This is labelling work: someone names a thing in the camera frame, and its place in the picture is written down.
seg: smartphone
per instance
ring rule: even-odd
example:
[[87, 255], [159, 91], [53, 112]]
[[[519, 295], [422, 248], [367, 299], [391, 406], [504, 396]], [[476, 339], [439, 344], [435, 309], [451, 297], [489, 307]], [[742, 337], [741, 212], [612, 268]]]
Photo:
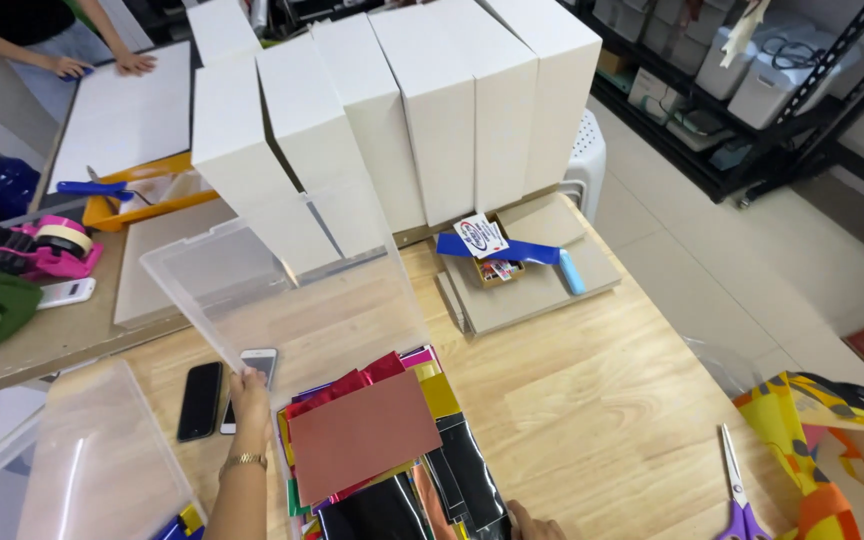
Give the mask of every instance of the smartphone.
[[185, 378], [182, 412], [178, 416], [178, 442], [211, 436], [219, 411], [222, 362], [195, 366]]
[[[239, 354], [239, 358], [245, 362], [246, 366], [253, 367], [265, 374], [266, 390], [272, 387], [272, 374], [276, 371], [276, 359], [278, 357], [279, 351], [276, 349], [243, 350]], [[219, 433], [223, 436], [235, 435], [235, 411], [233, 411], [232, 394], [229, 394], [228, 398], [225, 399], [225, 414], [222, 416]]]
[[95, 277], [72, 279], [52, 285], [42, 286], [42, 299], [38, 301], [36, 310], [48, 310], [68, 304], [85, 302], [92, 297], [95, 290]]

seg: white smartphone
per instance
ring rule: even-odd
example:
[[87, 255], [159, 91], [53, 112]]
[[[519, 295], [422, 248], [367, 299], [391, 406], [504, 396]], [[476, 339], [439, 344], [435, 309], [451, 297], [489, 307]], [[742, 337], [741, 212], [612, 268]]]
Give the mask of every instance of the white smartphone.
[[[265, 389], [272, 387], [272, 374], [276, 373], [276, 360], [279, 358], [279, 351], [276, 349], [251, 349], [243, 350], [239, 354], [242, 362], [246, 366], [253, 367], [256, 370], [265, 374]], [[222, 425], [219, 426], [219, 433], [223, 436], [235, 435], [235, 411], [233, 411], [233, 396], [229, 394], [225, 398], [225, 414], [222, 415]]]
[[95, 290], [95, 277], [72, 279], [42, 287], [42, 300], [38, 301], [36, 310], [48, 310], [58, 306], [77, 304], [92, 298]]

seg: jeans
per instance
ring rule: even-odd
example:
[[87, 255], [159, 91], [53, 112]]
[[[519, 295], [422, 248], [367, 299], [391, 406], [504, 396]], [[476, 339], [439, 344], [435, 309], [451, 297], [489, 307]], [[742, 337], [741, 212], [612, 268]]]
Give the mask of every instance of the jeans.
[[[82, 21], [75, 21], [58, 35], [26, 47], [27, 50], [50, 57], [68, 57], [92, 66], [113, 59], [113, 52]], [[8, 61], [38, 103], [58, 123], [66, 119], [69, 102], [76, 83], [65, 82], [58, 75], [41, 67]]]

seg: white plastic stool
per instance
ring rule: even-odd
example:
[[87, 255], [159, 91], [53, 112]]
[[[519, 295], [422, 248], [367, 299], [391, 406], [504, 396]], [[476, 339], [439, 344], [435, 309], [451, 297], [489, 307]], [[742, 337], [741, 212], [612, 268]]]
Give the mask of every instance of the white plastic stool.
[[599, 206], [599, 192], [605, 176], [606, 140], [595, 115], [585, 110], [572, 145], [565, 179], [558, 183], [558, 192], [571, 198], [590, 224], [595, 223], [595, 209]]

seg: pink tape dispenser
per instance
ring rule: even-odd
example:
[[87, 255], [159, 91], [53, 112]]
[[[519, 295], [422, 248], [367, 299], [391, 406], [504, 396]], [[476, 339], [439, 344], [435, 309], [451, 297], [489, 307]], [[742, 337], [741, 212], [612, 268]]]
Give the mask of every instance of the pink tape dispenser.
[[79, 280], [90, 275], [102, 256], [82, 225], [45, 215], [38, 225], [0, 228], [0, 272], [33, 281], [46, 276]]

